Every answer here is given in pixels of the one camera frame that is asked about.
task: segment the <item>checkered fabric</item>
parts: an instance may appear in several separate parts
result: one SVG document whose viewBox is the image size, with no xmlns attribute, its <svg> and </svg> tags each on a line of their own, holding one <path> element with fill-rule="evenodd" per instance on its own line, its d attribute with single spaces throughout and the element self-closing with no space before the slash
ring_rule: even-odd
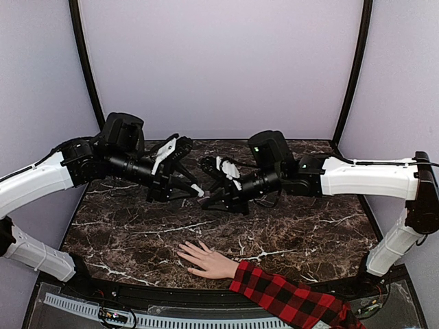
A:
<svg viewBox="0 0 439 329">
<path fill-rule="evenodd" d="M 245 295 L 293 328 L 366 329 L 348 302 L 287 281 L 284 276 L 268 274 L 244 260 L 230 290 Z"/>
</svg>

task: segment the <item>black pole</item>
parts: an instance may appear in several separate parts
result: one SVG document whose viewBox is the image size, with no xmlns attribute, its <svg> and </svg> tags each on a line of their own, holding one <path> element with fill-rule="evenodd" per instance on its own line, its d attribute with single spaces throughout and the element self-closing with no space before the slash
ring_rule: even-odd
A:
<svg viewBox="0 0 439 329">
<path fill-rule="evenodd" d="M 338 144 L 342 139 L 343 130 L 344 127 L 346 126 L 349 110 L 351 109 L 352 100 L 354 98 L 355 88 L 357 87 L 359 72 L 361 70 L 361 64 L 363 62 L 364 50 L 366 49 L 366 41 L 368 38 L 370 17 L 372 16 L 372 3 L 373 0 L 364 0 L 363 2 L 363 13 L 361 15 L 357 48 L 355 50 L 351 76 L 349 77 L 348 88 L 346 89 L 346 94 L 344 96 L 342 110 L 340 112 L 340 116 L 337 122 L 337 127 L 335 129 L 335 133 L 332 138 L 332 144 L 334 147 L 338 147 Z"/>
<path fill-rule="evenodd" d="M 87 48 L 85 45 L 84 32 L 82 31 L 80 8 L 78 0 L 69 0 L 71 23 L 73 25 L 73 32 L 76 39 L 76 47 L 78 48 L 78 54 L 80 56 L 82 73 L 84 74 L 85 83 L 87 85 L 88 95 L 90 96 L 91 105 L 95 112 L 97 124 L 100 130 L 102 130 L 105 124 L 104 113 L 97 96 L 95 80 L 91 73 L 90 62 L 88 61 Z"/>
</svg>

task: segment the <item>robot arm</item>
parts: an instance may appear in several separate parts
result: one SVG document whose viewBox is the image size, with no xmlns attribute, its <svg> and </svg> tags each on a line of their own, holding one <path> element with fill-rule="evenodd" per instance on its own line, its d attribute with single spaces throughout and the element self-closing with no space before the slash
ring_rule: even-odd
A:
<svg viewBox="0 0 439 329">
<path fill-rule="evenodd" d="M 387 195 L 404 199 L 405 209 L 385 238 L 365 258 L 361 280 L 379 281 L 419 238 L 439 230 L 439 192 L 424 152 L 393 161 L 347 160 L 315 154 L 295 160 L 280 132 L 248 141 L 258 171 L 240 176 L 232 159 L 206 157 L 204 172 L 215 179 L 203 209 L 248 214 L 248 201 L 274 191 L 322 197 L 337 194 Z"/>
<path fill-rule="evenodd" d="M 29 265 L 35 271 L 44 271 L 63 282 L 72 279 L 79 270 L 86 272 L 79 256 L 37 241 L 15 226 L 7 215 L 48 194 L 108 175 L 148 187 L 146 201 L 149 202 L 202 196 L 197 180 L 180 163 L 191 151 L 192 140 L 175 134 L 145 153 L 142 125 L 139 118 L 112 113 L 101 134 L 67 141 L 41 161 L 0 178 L 0 256 Z M 153 160 L 149 155 L 155 152 Z M 189 181 L 173 176 L 175 171 Z"/>
</svg>

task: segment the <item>finger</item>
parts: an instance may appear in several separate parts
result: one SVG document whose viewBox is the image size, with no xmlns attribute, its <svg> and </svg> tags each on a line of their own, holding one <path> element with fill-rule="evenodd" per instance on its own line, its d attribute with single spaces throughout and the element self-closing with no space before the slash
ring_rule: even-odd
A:
<svg viewBox="0 0 439 329">
<path fill-rule="evenodd" d="M 184 251 L 186 251 L 188 254 L 196 257 L 196 258 L 202 258 L 204 256 L 204 254 L 200 254 L 199 252 L 195 251 L 194 249 L 186 246 L 186 245 L 182 245 L 181 243 L 178 245 L 181 249 L 183 249 Z"/>
<path fill-rule="evenodd" d="M 195 264 L 195 265 L 203 268 L 202 262 L 198 258 L 192 257 L 190 255 L 186 255 L 185 253 L 182 253 L 182 252 L 177 252 L 177 255 L 179 255 L 181 258 L 184 258 L 185 260 L 188 260 L 192 264 Z"/>
<path fill-rule="evenodd" d="M 198 241 L 198 243 L 203 247 L 204 251 L 210 253 L 212 250 L 210 250 L 203 242 Z"/>
<path fill-rule="evenodd" d="M 190 248 L 192 248 L 195 251 L 199 252 L 201 255 L 207 255 L 207 253 L 204 250 L 200 249 L 196 245 L 194 245 L 194 244 L 192 244 L 192 243 L 190 243 L 188 241 L 186 241 L 185 243 L 186 243 L 187 246 L 189 246 Z"/>
<path fill-rule="evenodd" d="M 188 268 L 187 271 L 195 276 L 201 276 L 202 278 L 212 279 L 212 275 L 206 271 L 200 271 L 199 269 Z"/>
</svg>

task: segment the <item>brown marble surface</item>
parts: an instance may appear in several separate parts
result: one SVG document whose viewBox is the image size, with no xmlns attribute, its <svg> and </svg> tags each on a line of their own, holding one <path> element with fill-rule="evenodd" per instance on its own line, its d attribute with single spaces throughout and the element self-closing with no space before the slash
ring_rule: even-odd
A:
<svg viewBox="0 0 439 329">
<path fill-rule="evenodd" d="M 289 141 L 295 157 L 330 152 L 324 141 Z M 195 141 L 182 161 L 204 188 L 213 182 L 198 167 L 204 156 L 252 162 L 243 141 Z M 274 209 L 251 202 L 247 216 L 201 210 L 196 199 L 145 202 L 146 188 L 108 178 L 94 181 L 80 204 L 63 250 L 82 255 L 96 278 L 186 289 L 227 289 L 230 280 L 187 272 L 177 254 L 183 241 L 203 240 L 235 260 L 304 283 L 356 274 L 375 235 L 356 196 L 282 195 Z"/>
</svg>

